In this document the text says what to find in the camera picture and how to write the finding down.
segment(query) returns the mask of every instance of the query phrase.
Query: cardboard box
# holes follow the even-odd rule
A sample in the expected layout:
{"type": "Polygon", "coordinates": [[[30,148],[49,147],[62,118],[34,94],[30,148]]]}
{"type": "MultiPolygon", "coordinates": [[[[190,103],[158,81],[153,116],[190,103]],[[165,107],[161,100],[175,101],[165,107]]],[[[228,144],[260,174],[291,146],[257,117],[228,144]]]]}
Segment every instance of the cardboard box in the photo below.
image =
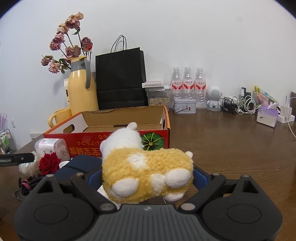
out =
{"type": "Polygon", "coordinates": [[[99,146],[112,132],[138,124],[144,149],[169,148],[170,121],[165,106],[143,106],[77,113],[44,133],[45,138],[62,138],[71,157],[101,156],[99,146]]]}

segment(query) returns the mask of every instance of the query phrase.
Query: small robot figurine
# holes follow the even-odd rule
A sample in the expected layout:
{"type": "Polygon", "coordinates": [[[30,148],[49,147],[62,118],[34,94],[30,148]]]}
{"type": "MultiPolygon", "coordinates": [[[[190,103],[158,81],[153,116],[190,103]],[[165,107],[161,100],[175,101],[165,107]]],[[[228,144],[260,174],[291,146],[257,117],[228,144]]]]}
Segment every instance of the small robot figurine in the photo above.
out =
{"type": "Polygon", "coordinates": [[[218,111],[220,108],[219,99],[222,96],[222,92],[218,86],[210,86],[207,90],[207,101],[208,109],[218,111]]]}

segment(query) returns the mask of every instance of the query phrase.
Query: water bottle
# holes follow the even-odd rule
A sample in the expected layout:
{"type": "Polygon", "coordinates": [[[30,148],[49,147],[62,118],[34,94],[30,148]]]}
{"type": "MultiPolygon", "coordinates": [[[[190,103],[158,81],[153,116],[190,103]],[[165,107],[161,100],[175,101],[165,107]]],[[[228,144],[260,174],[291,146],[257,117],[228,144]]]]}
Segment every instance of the water bottle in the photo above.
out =
{"type": "Polygon", "coordinates": [[[190,70],[190,67],[185,67],[183,77],[184,98],[193,98],[194,79],[191,77],[190,70]]]}
{"type": "Polygon", "coordinates": [[[196,90],[196,108],[205,108],[205,74],[203,73],[203,68],[197,68],[195,76],[195,90],[196,90]]]}
{"type": "Polygon", "coordinates": [[[179,72],[179,67],[173,67],[173,74],[170,79],[172,86],[173,98],[181,98],[183,90],[182,76],[179,72]]]}

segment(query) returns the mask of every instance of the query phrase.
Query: yellow plush toy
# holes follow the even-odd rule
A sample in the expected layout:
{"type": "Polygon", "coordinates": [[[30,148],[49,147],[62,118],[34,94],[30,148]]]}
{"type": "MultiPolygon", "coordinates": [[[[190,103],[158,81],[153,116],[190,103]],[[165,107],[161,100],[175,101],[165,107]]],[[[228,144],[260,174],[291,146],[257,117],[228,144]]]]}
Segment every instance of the yellow plush toy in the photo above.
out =
{"type": "Polygon", "coordinates": [[[192,152],[144,151],[136,128],[132,122],[101,143],[106,194],[115,203],[139,203],[159,195],[179,200],[193,180],[192,152]]]}

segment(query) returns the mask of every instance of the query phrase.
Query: yellow mug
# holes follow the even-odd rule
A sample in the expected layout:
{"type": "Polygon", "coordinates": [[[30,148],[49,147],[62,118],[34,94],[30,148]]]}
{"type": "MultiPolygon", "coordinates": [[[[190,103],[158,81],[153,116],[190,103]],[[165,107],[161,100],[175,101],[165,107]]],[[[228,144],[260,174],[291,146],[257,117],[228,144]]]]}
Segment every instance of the yellow mug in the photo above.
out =
{"type": "Polygon", "coordinates": [[[60,110],[55,111],[54,114],[48,118],[47,123],[52,128],[55,126],[52,123],[53,118],[55,118],[56,125],[57,125],[57,124],[63,122],[64,120],[70,118],[71,116],[72,116],[71,108],[60,109],[60,110]]]}

